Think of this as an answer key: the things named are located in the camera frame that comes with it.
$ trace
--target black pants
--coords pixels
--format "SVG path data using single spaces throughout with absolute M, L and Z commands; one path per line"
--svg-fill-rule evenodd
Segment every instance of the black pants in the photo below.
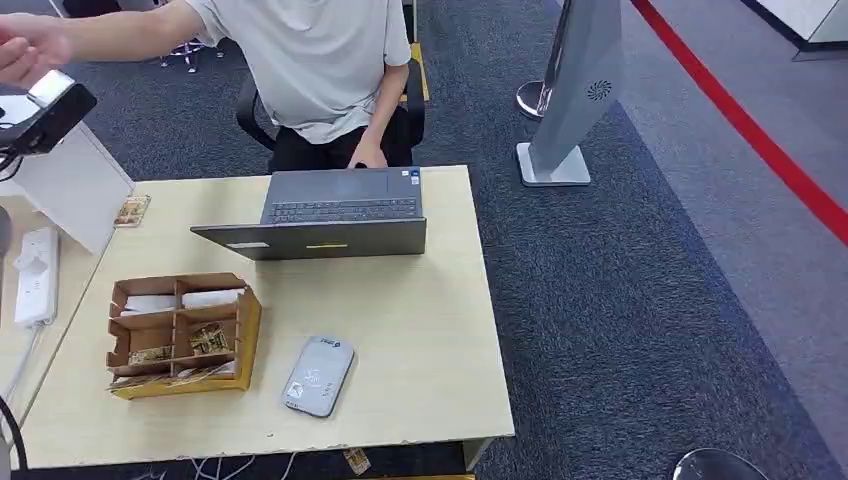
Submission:
M 281 128 L 277 134 L 274 156 L 268 171 L 280 170 L 331 170 L 347 168 L 365 127 L 342 135 L 330 143 L 313 145 L 290 128 Z M 409 144 L 409 113 L 401 107 L 395 110 L 383 141 L 380 143 L 390 167 L 412 165 L 412 146 Z

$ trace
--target desk surface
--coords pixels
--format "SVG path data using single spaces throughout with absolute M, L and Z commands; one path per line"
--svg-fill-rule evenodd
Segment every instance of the desk surface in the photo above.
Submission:
M 189 232 L 256 223 L 269 177 L 139 183 L 142 225 L 116 231 L 24 428 L 34 468 L 146 462 L 514 434 L 468 173 L 424 169 L 423 256 L 254 263 Z M 133 401 L 105 388 L 116 280 L 234 272 L 263 305 L 253 383 Z M 356 360 L 332 416 L 281 405 L 306 339 Z
M 18 275 L 13 265 L 21 253 L 21 237 L 24 233 L 52 225 L 44 215 L 34 212 L 22 197 L 0 197 L 2 205 L 12 217 L 14 241 L 5 260 L 3 276 L 2 315 L 0 315 L 0 391 L 9 384 L 13 371 L 23 351 L 28 347 L 29 333 L 15 324 L 15 297 L 18 292 Z M 59 301 L 56 320 L 39 335 L 35 349 L 24 369 L 23 376 L 11 397 L 11 409 L 23 422 L 32 406 L 53 355 L 71 323 L 74 312 L 100 255 L 93 255 L 64 232 L 59 239 Z

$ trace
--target gray t-shirt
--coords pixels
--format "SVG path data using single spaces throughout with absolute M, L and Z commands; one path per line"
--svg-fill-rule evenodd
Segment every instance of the gray t-shirt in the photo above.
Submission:
M 313 144 L 367 126 L 385 65 L 405 65 L 401 0 L 187 0 L 200 40 L 239 44 L 278 125 Z

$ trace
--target power outlet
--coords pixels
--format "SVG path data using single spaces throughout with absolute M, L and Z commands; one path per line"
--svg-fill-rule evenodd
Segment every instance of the power outlet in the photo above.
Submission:
M 23 237 L 18 269 L 15 322 L 32 326 L 49 324 L 56 317 L 59 293 L 59 233 L 44 227 Z

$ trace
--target hand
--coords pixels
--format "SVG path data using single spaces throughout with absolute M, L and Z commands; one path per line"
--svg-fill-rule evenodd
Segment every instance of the hand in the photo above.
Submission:
M 71 59 L 71 44 L 58 19 L 0 15 L 0 83 L 30 88 Z
M 380 148 L 380 141 L 366 135 L 362 136 L 356 150 L 353 151 L 353 157 L 347 168 L 356 168 L 356 164 L 364 163 L 368 168 L 384 168 L 389 164 L 386 161 L 386 156 Z

